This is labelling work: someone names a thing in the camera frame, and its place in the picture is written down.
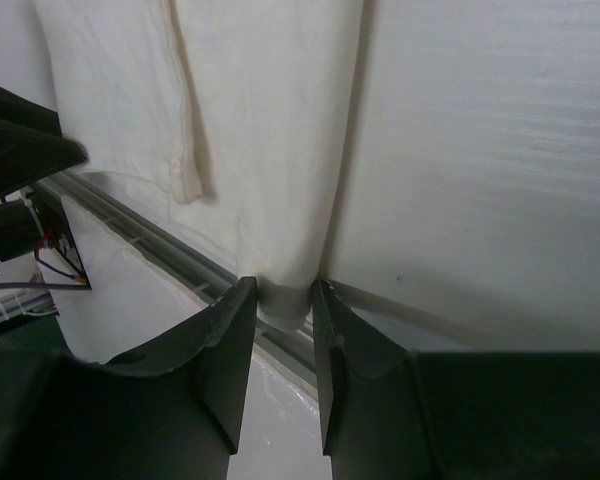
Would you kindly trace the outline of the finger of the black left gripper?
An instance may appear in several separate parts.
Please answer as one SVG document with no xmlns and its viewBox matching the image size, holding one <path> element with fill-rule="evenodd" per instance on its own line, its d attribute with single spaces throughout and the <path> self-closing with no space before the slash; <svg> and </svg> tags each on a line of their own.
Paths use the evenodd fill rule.
<svg viewBox="0 0 600 480">
<path fill-rule="evenodd" d="M 0 87 L 0 199 L 86 160 L 55 111 Z"/>
</svg>

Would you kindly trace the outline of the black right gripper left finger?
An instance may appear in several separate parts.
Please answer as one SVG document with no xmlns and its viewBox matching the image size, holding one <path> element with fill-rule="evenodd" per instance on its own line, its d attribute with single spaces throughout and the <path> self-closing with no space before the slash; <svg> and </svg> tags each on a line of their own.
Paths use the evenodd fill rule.
<svg viewBox="0 0 600 480">
<path fill-rule="evenodd" d="M 232 455 L 244 410 L 257 284 L 240 279 L 158 337 L 82 370 L 78 438 L 93 455 Z"/>
</svg>

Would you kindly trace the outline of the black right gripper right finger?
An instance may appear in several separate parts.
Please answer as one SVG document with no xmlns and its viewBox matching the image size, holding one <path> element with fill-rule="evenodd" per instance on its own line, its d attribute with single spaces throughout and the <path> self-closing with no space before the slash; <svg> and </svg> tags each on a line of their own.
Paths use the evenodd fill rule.
<svg viewBox="0 0 600 480">
<path fill-rule="evenodd" d="M 413 428 L 407 352 L 355 314 L 326 281 L 312 286 L 323 451 L 404 451 Z"/>
</svg>

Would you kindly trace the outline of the white t shirt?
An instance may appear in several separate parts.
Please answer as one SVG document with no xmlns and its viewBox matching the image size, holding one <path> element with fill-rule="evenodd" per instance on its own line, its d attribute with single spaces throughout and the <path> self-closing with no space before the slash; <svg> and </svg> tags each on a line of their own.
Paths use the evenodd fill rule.
<svg viewBox="0 0 600 480">
<path fill-rule="evenodd" d="M 39 1 L 85 171 L 253 276 L 270 327 L 310 312 L 351 103 L 359 1 Z"/>
</svg>

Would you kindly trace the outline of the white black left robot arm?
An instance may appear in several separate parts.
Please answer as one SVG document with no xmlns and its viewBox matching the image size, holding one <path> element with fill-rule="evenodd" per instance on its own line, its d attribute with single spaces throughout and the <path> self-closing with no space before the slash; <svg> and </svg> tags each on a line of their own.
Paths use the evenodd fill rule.
<svg viewBox="0 0 600 480">
<path fill-rule="evenodd" d="M 56 112 L 0 87 L 0 263 L 34 252 L 48 232 L 62 231 L 57 214 L 25 197 L 6 197 L 86 159 L 62 135 Z"/>
</svg>

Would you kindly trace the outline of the aluminium table rail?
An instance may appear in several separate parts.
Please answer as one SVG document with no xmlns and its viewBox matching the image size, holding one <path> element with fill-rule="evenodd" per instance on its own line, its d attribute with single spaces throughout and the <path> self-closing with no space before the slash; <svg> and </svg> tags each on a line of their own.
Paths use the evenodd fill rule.
<svg viewBox="0 0 600 480">
<path fill-rule="evenodd" d="M 61 200 L 68 198 L 93 214 L 142 256 L 174 277 L 209 304 L 237 281 L 234 273 L 197 246 L 190 246 L 175 228 L 154 215 L 129 205 L 127 197 L 110 195 L 86 178 L 60 173 L 38 181 L 33 191 L 47 208 L 66 217 Z M 291 382 L 317 396 L 312 325 L 307 320 L 296 330 L 284 331 L 264 322 L 258 314 L 256 346 L 262 356 Z"/>
</svg>

